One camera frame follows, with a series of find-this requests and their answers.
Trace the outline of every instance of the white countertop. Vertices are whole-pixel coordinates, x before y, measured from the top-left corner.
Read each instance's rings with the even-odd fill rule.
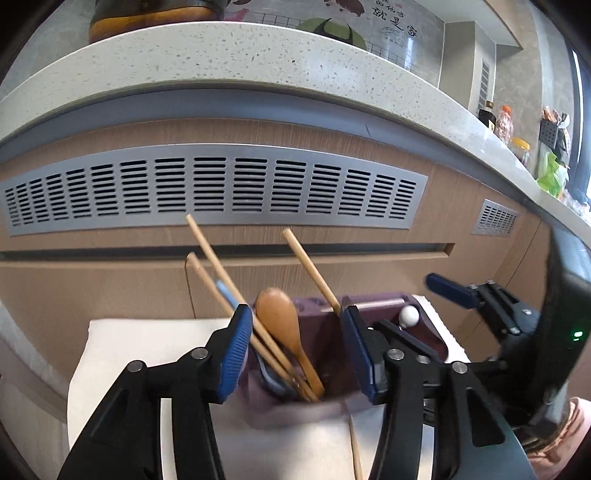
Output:
[[[223,81],[278,86],[370,107],[464,150],[591,247],[591,227],[540,190],[478,119],[416,75],[319,35],[241,22],[171,24],[119,35],[63,57],[0,102],[0,141],[40,118],[146,87]]]

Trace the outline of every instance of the plastic bottle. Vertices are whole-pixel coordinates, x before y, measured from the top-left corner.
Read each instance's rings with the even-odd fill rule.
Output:
[[[511,107],[508,105],[503,105],[501,107],[499,118],[496,119],[495,135],[499,137],[505,145],[509,146],[509,142],[513,136],[513,120],[511,119]]]

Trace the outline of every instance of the soy sauce bottle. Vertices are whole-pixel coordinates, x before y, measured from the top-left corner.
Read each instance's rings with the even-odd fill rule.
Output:
[[[496,125],[496,117],[495,114],[492,113],[494,106],[494,103],[492,103],[490,100],[487,100],[484,107],[478,112],[478,120],[480,120],[487,128],[492,131],[495,131]]]

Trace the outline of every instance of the wooden cabinet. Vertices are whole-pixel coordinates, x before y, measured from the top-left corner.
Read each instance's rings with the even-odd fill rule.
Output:
[[[0,298],[66,378],[92,319],[193,318],[184,261],[0,262]]]
[[[539,224],[525,208],[482,183],[405,151],[321,129],[261,121],[167,120],[124,125],[77,135],[37,148],[0,166],[0,180],[81,155],[142,145],[226,143],[277,145],[348,155],[428,176],[407,230],[331,226],[292,226],[303,244],[446,245],[445,251],[418,248],[412,253],[315,257],[337,294],[404,291],[425,294],[448,328],[470,329],[467,312],[426,292],[423,277],[438,272],[463,284],[481,283],[497,274],[508,282],[522,261]],[[473,235],[483,201],[489,199],[520,213],[508,237]],[[2,261],[0,298],[16,323],[46,360],[69,377],[86,342],[88,322],[105,317],[215,317],[222,312],[203,291],[184,258],[116,260],[109,249],[195,245],[186,226],[94,229],[9,236],[0,213],[0,252],[73,249],[81,258],[103,251],[106,261]],[[212,245],[284,243],[284,226],[204,225]],[[268,286],[292,296],[319,292],[295,258],[223,260],[247,299]]]

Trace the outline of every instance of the blue gripper pad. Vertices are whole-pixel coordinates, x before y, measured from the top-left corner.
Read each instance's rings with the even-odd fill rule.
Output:
[[[388,342],[381,333],[365,326],[354,305],[341,310],[340,325],[361,392],[372,404],[383,403],[388,389],[384,361]]]
[[[215,352],[212,357],[215,361],[219,361],[219,382],[216,394],[221,403],[236,390],[238,377],[246,364],[251,335],[252,310],[248,305],[240,304],[228,326],[213,332],[207,342],[205,348]]]
[[[465,309],[475,309],[478,306],[478,293],[475,290],[436,273],[430,273],[425,277],[425,285],[433,293]]]

